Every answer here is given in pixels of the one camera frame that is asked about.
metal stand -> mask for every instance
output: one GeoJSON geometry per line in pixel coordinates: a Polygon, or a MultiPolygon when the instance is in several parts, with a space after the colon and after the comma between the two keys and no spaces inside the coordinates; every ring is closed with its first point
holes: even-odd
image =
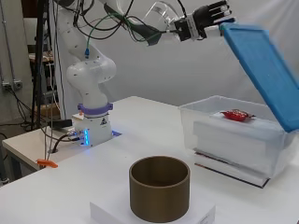
{"type": "Polygon", "coordinates": [[[35,126],[35,109],[37,106],[36,128],[40,128],[40,100],[41,100],[41,74],[44,52],[45,24],[49,17],[49,0],[38,0],[37,3],[37,29],[36,29],[36,64],[34,71],[34,90],[31,112],[31,130],[35,126]]]}

white block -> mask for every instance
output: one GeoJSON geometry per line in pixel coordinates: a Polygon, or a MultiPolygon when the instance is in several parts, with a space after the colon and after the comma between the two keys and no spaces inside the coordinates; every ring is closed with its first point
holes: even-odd
{"type": "MultiPolygon", "coordinates": [[[[91,202],[91,217],[99,224],[146,224],[130,208],[129,186],[112,190],[101,202],[91,202]]],[[[186,215],[172,224],[213,224],[216,206],[191,186],[190,208],[186,215]]]]}

transparent plastic box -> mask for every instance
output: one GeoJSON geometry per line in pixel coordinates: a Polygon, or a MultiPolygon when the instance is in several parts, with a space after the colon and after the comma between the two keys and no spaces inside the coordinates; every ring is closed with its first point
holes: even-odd
{"type": "Polygon", "coordinates": [[[296,153],[297,132],[286,133],[266,105],[221,96],[180,108],[185,146],[272,178],[296,153]],[[256,117],[226,119],[221,111],[239,109],[256,117]]]}

table surface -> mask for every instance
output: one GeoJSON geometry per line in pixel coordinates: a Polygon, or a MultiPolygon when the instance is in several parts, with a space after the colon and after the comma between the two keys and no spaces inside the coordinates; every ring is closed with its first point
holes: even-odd
{"type": "Polygon", "coordinates": [[[258,189],[193,165],[175,106],[130,97],[115,103],[110,120],[122,136],[58,162],[57,169],[0,188],[1,223],[93,224],[89,203],[105,202],[127,182],[135,161],[154,155],[190,165],[192,183],[203,199],[217,205],[216,224],[297,223],[299,157],[265,189],[258,189]]]}

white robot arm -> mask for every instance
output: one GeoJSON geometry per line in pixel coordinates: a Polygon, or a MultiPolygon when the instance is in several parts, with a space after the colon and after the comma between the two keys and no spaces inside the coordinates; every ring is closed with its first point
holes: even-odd
{"type": "Polygon", "coordinates": [[[122,1],[99,1],[104,4],[107,15],[117,21],[118,24],[113,27],[114,31],[111,28],[94,27],[86,20],[85,14],[93,6],[94,0],[55,0],[61,6],[57,19],[59,33],[68,51],[79,60],[79,63],[69,66],[66,72],[67,80],[80,92],[83,100],[83,104],[80,104],[78,109],[84,113],[84,119],[75,124],[75,130],[81,137],[81,144],[91,147],[112,138],[108,120],[108,110],[112,109],[112,104],[108,103],[107,97],[100,91],[98,85],[116,75],[116,65],[93,43],[86,45],[87,37],[101,38],[86,34],[78,26],[78,16],[81,16],[93,29],[100,31],[116,32],[115,30],[122,26],[131,32],[135,41],[146,42],[149,46],[156,45],[164,39],[175,38],[185,41],[202,40],[211,35],[219,36],[221,34],[219,24],[235,21],[234,18],[224,20],[231,14],[226,0],[199,7],[190,15],[187,15],[182,7],[184,17],[181,18],[167,3],[156,2],[143,20],[128,15],[133,0],[125,12],[122,10],[122,1]]]}

